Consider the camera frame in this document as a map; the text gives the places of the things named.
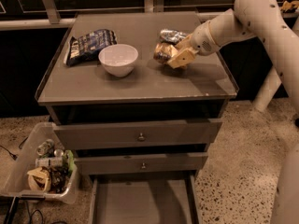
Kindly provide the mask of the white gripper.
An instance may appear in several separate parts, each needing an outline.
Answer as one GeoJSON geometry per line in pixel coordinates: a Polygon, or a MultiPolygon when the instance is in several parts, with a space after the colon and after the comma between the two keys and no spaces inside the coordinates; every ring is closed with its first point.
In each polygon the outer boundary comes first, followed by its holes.
{"type": "Polygon", "coordinates": [[[179,50],[179,52],[167,62],[173,69],[191,63],[197,53],[202,56],[207,56],[219,51],[221,47],[212,36],[210,21],[206,21],[200,24],[191,35],[187,35],[184,39],[179,41],[175,45],[175,48],[179,50]]]}

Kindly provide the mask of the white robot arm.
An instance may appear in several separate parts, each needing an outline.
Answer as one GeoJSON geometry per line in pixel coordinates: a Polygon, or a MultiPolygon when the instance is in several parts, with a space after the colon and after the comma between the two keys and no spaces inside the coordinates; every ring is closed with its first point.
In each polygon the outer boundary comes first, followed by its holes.
{"type": "MultiPolygon", "coordinates": [[[[299,113],[299,36],[289,28],[277,0],[235,0],[234,7],[199,25],[177,44],[168,64],[179,68],[235,41],[258,37],[299,113]]],[[[270,224],[299,224],[299,145],[280,170],[270,224]]]]}

